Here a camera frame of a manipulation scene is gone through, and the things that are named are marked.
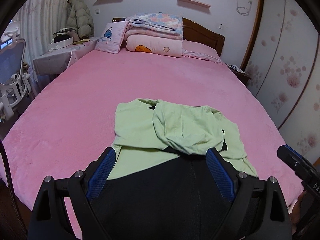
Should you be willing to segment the right hand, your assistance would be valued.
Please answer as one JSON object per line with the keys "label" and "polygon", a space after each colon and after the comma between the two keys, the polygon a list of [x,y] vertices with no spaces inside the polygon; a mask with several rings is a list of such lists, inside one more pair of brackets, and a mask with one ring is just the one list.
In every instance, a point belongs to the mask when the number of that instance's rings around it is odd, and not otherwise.
{"label": "right hand", "polygon": [[297,198],[297,201],[295,202],[292,212],[290,213],[290,220],[292,226],[295,228],[296,224],[300,221],[300,204],[306,194],[306,191],[303,191]]}

